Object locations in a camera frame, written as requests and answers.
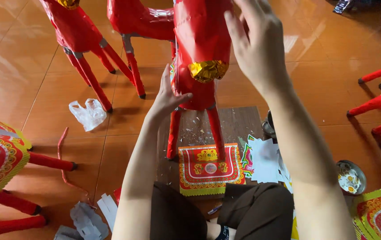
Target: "orange floor tile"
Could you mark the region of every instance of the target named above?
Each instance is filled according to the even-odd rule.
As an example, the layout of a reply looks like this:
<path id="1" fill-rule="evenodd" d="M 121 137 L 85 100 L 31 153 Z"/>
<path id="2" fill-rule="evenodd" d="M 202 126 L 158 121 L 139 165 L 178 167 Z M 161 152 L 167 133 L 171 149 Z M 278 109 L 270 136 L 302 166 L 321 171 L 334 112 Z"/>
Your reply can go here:
<path id="1" fill-rule="evenodd" d="M 346 111 L 381 94 L 381 78 L 359 85 L 357 80 L 381 68 L 381 6 L 339 16 L 330 0 L 270 0 L 283 21 L 286 67 L 294 88 L 320 126 L 335 161 L 357 163 L 367 176 L 367 191 L 381 188 L 381 150 L 370 131 L 381 124 L 375 110 L 349 121 Z M 126 62 L 122 39 L 106 17 L 106 0 L 81 0 L 97 28 Z M 169 8 L 171 0 L 142 0 L 147 7 Z M 113 113 L 96 129 L 85 132 L 68 104 L 96 98 L 59 47 L 54 28 L 38 0 L 0 0 L 0 120 L 22 129 L 35 152 L 56 157 L 66 127 L 63 159 L 79 164 L 69 179 L 89 191 L 91 200 L 120 187 L 145 114 L 159 89 L 163 67 L 171 60 L 169 42 L 132 39 L 147 93 L 118 71 L 110 74 L 92 53 L 85 57 Z M 230 68 L 218 81 L 220 108 L 257 106 L 265 117 L 268 105 L 245 78 L 231 53 Z M 28 164 L 6 189 L 43 207 L 47 227 L 0 235 L 1 239 L 50 240 L 60 225 L 73 226 L 69 211 L 86 196 L 67 186 L 61 172 Z M 201 208 L 204 203 L 197 203 Z M 26 217 L 0 206 L 0 219 Z"/>

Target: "plastic bag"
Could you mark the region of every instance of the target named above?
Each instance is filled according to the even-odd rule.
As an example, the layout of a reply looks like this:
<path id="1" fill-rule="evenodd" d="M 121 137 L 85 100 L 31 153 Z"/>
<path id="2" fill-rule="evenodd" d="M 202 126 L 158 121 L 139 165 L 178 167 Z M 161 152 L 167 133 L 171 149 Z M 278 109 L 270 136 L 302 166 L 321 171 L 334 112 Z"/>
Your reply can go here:
<path id="1" fill-rule="evenodd" d="M 69 110 L 76 117 L 78 122 L 84 125 L 85 131 L 91 131 L 106 119 L 106 112 L 102 104 L 97 99 L 87 99 L 85 102 L 87 108 L 81 107 L 78 101 L 69 104 Z"/>

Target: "gold foil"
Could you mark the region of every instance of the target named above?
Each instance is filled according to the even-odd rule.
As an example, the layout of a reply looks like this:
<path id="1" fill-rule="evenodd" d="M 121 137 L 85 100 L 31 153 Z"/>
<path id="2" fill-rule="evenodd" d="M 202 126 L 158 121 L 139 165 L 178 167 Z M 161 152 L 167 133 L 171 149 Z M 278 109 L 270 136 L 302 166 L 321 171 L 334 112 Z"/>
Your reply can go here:
<path id="1" fill-rule="evenodd" d="M 199 82 L 207 83 L 215 78 L 221 79 L 229 68 L 229 63 L 221 60 L 194 62 L 189 64 L 192 77 Z"/>
<path id="2" fill-rule="evenodd" d="M 63 7 L 73 10 L 79 6 L 79 0 L 57 0 Z"/>

